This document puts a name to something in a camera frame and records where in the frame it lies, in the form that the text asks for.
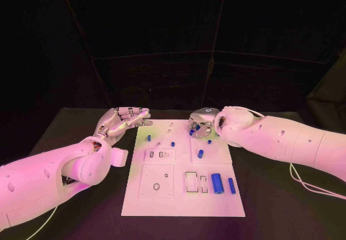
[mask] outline table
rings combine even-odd
[[[62,108],[30,155],[78,143],[91,136],[107,109]],[[187,119],[192,111],[151,110],[153,119]],[[295,112],[264,115],[303,122]],[[32,239],[344,239],[346,201],[316,194],[291,179],[290,164],[229,147],[246,217],[121,216],[137,129],[127,130],[114,145],[128,150],[125,167],[111,167],[104,181],[59,205]],[[295,164],[303,180],[346,195],[346,183]],[[46,221],[49,211],[7,228],[1,240],[24,240]]]

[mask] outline blue cylinder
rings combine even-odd
[[[222,186],[222,176],[219,173],[213,173],[210,175],[210,181],[212,181],[213,193],[222,194],[225,192],[225,190],[223,190],[223,186]]]
[[[200,159],[203,157],[203,150],[200,149],[197,152],[197,158]]]
[[[232,178],[228,179],[228,183],[229,183],[230,193],[236,194],[236,188],[235,188],[235,184],[233,184],[233,179]]]

